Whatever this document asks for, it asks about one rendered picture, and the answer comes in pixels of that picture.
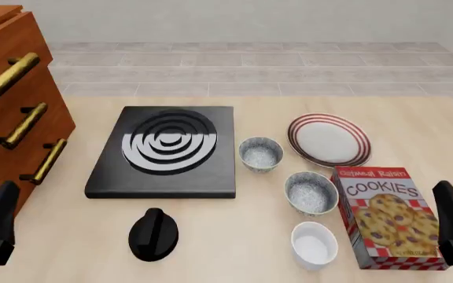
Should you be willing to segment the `round black stove knob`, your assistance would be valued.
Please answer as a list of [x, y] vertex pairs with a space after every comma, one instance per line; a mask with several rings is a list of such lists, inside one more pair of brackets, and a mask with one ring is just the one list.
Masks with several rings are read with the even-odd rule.
[[132, 254], [145, 262], [155, 262], [169, 256], [178, 241], [177, 223], [159, 208], [148, 209], [132, 226], [128, 236]]

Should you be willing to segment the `plain white bowl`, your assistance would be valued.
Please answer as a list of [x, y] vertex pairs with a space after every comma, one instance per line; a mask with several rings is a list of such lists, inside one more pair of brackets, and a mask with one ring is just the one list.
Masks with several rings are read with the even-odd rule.
[[294, 259], [305, 270], [321, 270], [337, 257], [337, 239], [317, 222], [299, 223], [293, 228], [290, 242]]

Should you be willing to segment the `grey patterned bowl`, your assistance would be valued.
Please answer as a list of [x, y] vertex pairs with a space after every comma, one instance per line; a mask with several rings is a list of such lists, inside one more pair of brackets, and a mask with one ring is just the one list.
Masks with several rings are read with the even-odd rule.
[[242, 141], [238, 148], [241, 162], [247, 169], [264, 174], [273, 171], [283, 160], [282, 146], [272, 138], [251, 137]]
[[326, 176], [313, 171], [298, 171], [289, 176], [284, 194], [291, 207], [307, 216], [327, 214], [339, 202], [337, 187]]

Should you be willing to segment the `white plate with red rings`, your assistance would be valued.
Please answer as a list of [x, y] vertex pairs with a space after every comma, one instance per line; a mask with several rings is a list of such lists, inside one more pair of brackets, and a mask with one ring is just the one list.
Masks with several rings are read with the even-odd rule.
[[366, 131], [348, 119], [324, 112], [293, 119], [286, 136], [298, 155], [321, 167], [359, 167], [372, 155]]

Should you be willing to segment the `flat black stove plate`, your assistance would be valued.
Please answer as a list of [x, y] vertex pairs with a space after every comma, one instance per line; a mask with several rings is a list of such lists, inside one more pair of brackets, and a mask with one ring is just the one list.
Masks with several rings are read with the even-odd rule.
[[85, 185], [90, 199], [233, 199], [234, 108], [126, 106]]

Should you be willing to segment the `red cookies box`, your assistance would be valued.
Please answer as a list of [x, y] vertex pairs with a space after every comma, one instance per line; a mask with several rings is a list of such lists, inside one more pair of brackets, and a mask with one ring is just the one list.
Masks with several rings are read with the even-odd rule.
[[362, 270], [446, 270], [439, 221], [402, 167], [336, 167], [338, 208]]

